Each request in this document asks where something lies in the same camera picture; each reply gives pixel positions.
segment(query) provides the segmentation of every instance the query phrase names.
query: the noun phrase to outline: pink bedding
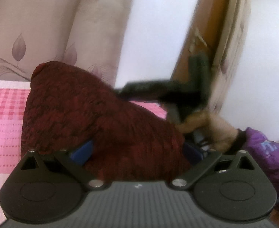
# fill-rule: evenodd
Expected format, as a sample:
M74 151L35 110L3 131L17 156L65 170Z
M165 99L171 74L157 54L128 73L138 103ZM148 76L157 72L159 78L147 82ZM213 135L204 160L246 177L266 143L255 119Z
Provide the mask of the pink bedding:
M29 83L0 81L0 188L20 160L22 119L29 93ZM166 117L158 104L134 103ZM0 224L3 221L5 216L0 207Z

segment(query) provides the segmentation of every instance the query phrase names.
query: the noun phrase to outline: purple fabric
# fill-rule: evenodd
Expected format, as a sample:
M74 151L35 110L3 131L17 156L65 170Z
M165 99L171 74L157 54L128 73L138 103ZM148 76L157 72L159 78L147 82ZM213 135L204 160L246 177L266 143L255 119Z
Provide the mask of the purple fabric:
M247 150L274 185L279 201L279 143L269 141L260 131L246 129Z

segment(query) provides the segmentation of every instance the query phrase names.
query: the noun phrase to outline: triangular cutout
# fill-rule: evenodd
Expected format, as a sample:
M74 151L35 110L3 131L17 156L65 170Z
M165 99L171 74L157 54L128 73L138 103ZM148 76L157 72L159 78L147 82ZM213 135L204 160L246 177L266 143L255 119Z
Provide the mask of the triangular cutout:
M254 170L254 166L246 156L240 159L239 168L246 169L246 170Z
M225 160L218 162L217 165L215 166L214 171L223 171L223 170L228 170L232 160Z
M38 168L38 164L34 157L29 157L22 166L22 170L30 170Z

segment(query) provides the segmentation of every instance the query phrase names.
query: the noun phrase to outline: black wristband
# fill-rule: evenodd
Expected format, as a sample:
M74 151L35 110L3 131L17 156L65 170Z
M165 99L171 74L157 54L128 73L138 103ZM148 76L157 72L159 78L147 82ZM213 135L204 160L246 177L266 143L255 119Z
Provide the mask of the black wristband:
M225 153L226 155L235 155L246 142L246 132L238 129L238 136L231 145L231 148Z

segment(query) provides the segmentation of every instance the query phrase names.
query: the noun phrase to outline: red knitted fabric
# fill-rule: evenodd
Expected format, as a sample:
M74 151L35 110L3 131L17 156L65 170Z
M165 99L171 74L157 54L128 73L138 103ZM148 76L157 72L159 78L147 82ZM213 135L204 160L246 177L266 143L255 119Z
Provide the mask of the red knitted fabric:
M190 168L183 136L150 111L116 97L94 75L60 62L39 65L31 79L21 136L48 154L93 140L85 169L105 181L172 180Z

